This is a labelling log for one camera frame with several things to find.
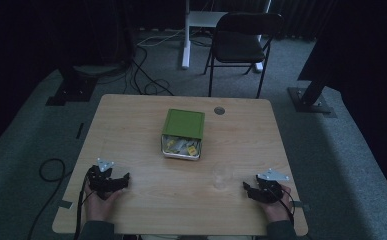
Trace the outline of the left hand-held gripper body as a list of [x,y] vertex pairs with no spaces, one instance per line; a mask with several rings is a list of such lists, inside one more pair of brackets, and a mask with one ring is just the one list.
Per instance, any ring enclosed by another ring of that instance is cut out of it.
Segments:
[[87,171],[89,187],[98,196],[106,200],[113,193],[113,186],[117,182],[111,177],[114,163],[102,158],[97,159],[97,163],[92,165]]

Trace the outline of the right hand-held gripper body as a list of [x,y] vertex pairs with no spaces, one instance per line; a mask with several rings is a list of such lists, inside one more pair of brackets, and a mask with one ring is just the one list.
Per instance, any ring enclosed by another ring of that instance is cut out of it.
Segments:
[[258,190],[256,200],[261,203],[275,203],[283,197],[280,181],[289,181],[290,177],[269,168],[263,173],[256,175]]

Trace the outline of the person's right hand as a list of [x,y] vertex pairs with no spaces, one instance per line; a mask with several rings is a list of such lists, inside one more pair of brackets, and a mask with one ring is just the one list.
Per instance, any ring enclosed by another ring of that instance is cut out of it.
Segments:
[[291,208],[292,203],[290,202],[291,189],[287,186],[282,185],[283,197],[275,203],[265,204],[261,203],[260,206],[264,211],[267,221],[269,223],[289,220],[291,221]]

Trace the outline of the person's left hand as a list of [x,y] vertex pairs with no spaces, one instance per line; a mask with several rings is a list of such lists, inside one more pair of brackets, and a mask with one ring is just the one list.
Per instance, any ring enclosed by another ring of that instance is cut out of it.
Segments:
[[111,193],[106,200],[101,199],[89,186],[84,187],[87,199],[84,201],[87,221],[110,220],[117,200],[123,194],[122,190]]

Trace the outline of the clear glass cup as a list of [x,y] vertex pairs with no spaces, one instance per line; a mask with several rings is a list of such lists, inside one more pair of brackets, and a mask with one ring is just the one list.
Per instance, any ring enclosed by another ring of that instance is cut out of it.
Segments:
[[233,167],[225,163],[217,163],[213,166],[213,186],[217,190],[225,189],[233,177]]

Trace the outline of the metal tin box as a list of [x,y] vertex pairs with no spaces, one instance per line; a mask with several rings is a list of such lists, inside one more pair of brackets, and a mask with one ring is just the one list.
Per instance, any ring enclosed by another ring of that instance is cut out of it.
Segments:
[[196,161],[196,160],[199,160],[200,159],[200,156],[201,156],[201,148],[202,148],[202,140],[200,140],[200,144],[199,144],[199,155],[197,157],[187,157],[187,156],[182,156],[182,155],[174,155],[174,154],[168,154],[168,153],[164,153],[163,152],[163,148],[162,148],[162,136],[161,136],[161,151],[163,153],[163,155],[165,157],[168,157],[168,158],[175,158],[175,159],[184,159],[184,160],[190,160],[190,161]]

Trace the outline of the pile of tea bags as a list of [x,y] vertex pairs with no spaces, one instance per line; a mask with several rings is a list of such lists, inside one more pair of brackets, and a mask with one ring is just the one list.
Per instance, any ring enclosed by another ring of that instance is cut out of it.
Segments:
[[197,157],[199,155],[199,139],[163,135],[162,148],[164,153]]

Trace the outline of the black folding chair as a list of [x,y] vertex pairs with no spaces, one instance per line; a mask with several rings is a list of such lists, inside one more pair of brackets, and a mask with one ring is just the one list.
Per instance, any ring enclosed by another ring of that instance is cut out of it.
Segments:
[[215,68],[247,67],[248,74],[255,64],[262,64],[256,97],[259,97],[270,55],[272,40],[283,27],[284,18],[277,13],[230,12],[216,24],[205,64],[210,70],[208,96],[212,95]]

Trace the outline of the black stand with base plate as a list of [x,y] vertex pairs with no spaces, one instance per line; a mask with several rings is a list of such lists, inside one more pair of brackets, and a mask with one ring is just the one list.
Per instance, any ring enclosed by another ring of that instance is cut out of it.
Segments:
[[98,82],[97,77],[79,73],[72,66],[60,67],[63,78],[56,93],[49,97],[47,106],[64,106],[67,102],[89,102]]
[[304,87],[288,87],[287,92],[297,112],[319,113],[325,118],[336,118],[337,115],[322,96],[326,80],[313,80]]

